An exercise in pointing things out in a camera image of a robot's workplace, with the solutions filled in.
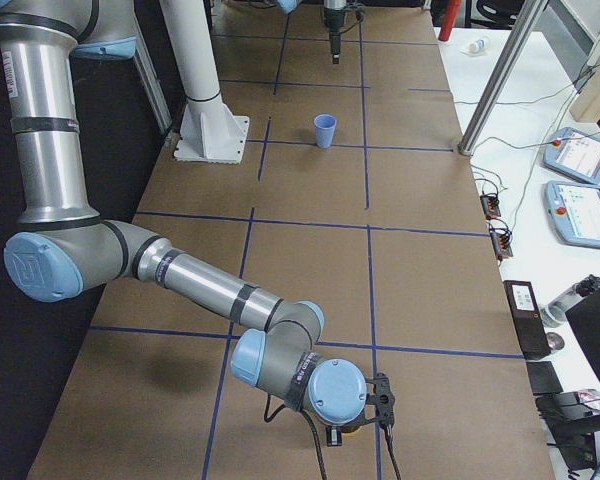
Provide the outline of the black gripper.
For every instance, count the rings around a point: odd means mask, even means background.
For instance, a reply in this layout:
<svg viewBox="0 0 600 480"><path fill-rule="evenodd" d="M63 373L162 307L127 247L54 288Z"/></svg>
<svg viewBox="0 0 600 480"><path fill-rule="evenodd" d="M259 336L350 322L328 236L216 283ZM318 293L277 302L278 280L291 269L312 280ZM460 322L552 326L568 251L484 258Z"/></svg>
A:
<svg viewBox="0 0 600 480"><path fill-rule="evenodd" d="M330 53L333 64L338 64L341 55L341 30L345 24L346 12L344 9L322 9L322 22L329 33Z"/></svg>
<svg viewBox="0 0 600 480"><path fill-rule="evenodd" d="M342 435L355 435L365 426L362 421L350 422L344 425L331 425L320 420L319 424L325 429L326 444L328 446L341 446Z"/></svg>

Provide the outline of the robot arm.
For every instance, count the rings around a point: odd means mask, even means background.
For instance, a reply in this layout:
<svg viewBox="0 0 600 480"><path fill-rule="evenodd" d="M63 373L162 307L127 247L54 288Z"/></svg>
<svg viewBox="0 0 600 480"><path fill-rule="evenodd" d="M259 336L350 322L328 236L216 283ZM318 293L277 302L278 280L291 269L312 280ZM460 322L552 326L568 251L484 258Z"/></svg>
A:
<svg viewBox="0 0 600 480"><path fill-rule="evenodd" d="M105 221L87 198L71 57L130 59L130 1L0 1L0 49L26 209L4 263L29 297L56 302L119 277L154 282L244 329L232 374L310 425L327 441L365 424L370 396L358 367L314 351L324 315L215 268L144 228Z"/></svg>

